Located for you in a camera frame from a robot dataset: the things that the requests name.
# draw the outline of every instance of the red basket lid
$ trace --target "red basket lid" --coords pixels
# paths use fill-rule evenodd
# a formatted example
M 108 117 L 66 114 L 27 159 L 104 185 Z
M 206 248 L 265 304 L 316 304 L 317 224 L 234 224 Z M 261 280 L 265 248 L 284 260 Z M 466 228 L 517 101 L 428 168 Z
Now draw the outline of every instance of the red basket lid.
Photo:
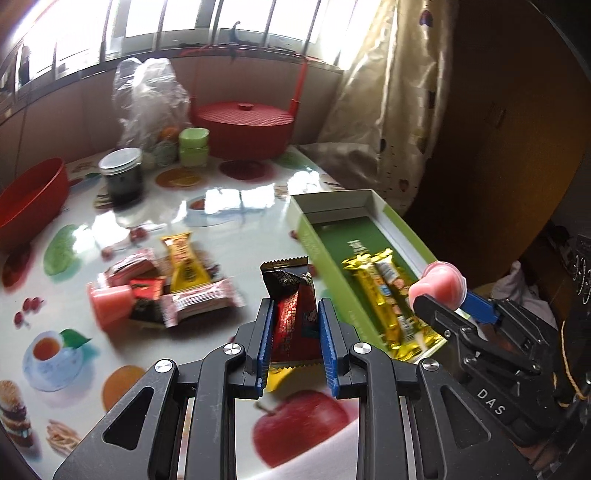
M 294 117 L 285 110 L 262 103 L 221 102 L 202 106 L 197 117 L 207 122 L 252 127 L 275 127 L 293 123 Z

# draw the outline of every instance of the blue gripper pad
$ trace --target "blue gripper pad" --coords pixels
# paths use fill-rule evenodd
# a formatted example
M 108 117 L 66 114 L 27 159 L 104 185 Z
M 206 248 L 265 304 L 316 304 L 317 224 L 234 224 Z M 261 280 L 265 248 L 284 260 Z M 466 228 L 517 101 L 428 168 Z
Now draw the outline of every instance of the blue gripper pad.
M 262 391 L 267 386 L 267 377 L 269 373 L 269 363 L 271 360 L 271 347 L 273 342 L 273 311 L 275 310 L 275 302 L 269 302 L 269 309 L 265 318 L 265 328 L 262 333 L 261 347 L 256 358 L 256 389 L 259 396 L 262 396 Z
M 334 397 L 339 395 L 338 364 L 332 335 L 329 328 L 329 320 L 324 306 L 324 302 L 318 304 L 318 320 L 320 323 L 320 348 L 322 350 L 322 360 L 324 361 L 324 371 L 326 373 L 326 384 Z
M 470 290 L 468 290 L 466 300 L 460 305 L 460 308 L 479 323 L 496 323 L 499 320 L 490 302 Z

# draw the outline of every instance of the green box side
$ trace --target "green box side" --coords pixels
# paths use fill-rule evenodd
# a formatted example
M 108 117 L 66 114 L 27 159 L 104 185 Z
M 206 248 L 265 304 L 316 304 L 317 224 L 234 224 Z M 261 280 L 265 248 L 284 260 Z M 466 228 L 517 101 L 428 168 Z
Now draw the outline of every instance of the green box side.
M 329 288 L 339 312 L 345 315 L 343 320 L 355 327 L 360 339 L 387 353 L 384 341 L 345 280 L 340 265 L 333 261 L 305 215 L 300 216 L 297 233 L 310 260 L 321 272 L 322 280 Z
M 432 263 L 437 260 L 435 255 L 427 248 L 427 245 L 419 238 L 419 236 L 411 229 L 408 224 L 397 214 L 394 209 L 385 203 L 383 209 L 384 215 L 394 224 L 394 226 L 408 239 L 411 245 L 415 248 L 418 254 L 425 262 Z

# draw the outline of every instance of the silver screw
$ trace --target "silver screw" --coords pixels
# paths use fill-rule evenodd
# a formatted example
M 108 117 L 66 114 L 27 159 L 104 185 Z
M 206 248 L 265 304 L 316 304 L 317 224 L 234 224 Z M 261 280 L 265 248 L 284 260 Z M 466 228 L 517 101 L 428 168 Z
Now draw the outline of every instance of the silver screw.
M 426 358 L 425 360 L 423 360 L 422 365 L 423 368 L 428 372 L 436 372 L 437 370 L 439 370 L 439 362 L 437 360 L 434 360 L 433 358 Z
M 236 355 L 240 353 L 240 350 L 242 350 L 242 347 L 238 343 L 227 343 L 223 346 L 223 352 L 226 355 Z
M 159 360 L 156 365 L 154 365 L 154 369 L 159 374 L 165 374 L 166 372 L 170 372 L 172 369 L 173 363 L 170 360 Z
M 370 353 L 371 345 L 365 342 L 358 342 L 353 345 L 353 350 L 361 355 L 365 355 L 366 353 Z

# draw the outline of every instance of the pink jelly cup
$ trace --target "pink jelly cup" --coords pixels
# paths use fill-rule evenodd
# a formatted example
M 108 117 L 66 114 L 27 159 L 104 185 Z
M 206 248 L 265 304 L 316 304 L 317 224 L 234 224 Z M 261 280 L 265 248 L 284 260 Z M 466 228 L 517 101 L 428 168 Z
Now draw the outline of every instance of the pink jelly cup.
M 412 308 L 419 295 L 431 295 L 450 310 L 457 310 L 466 300 L 466 279 L 451 263 L 429 264 L 421 279 L 408 289 L 408 301 Z
M 96 323 L 103 331 L 129 318 L 135 305 L 134 292 L 129 285 L 94 288 L 89 283 L 87 291 Z

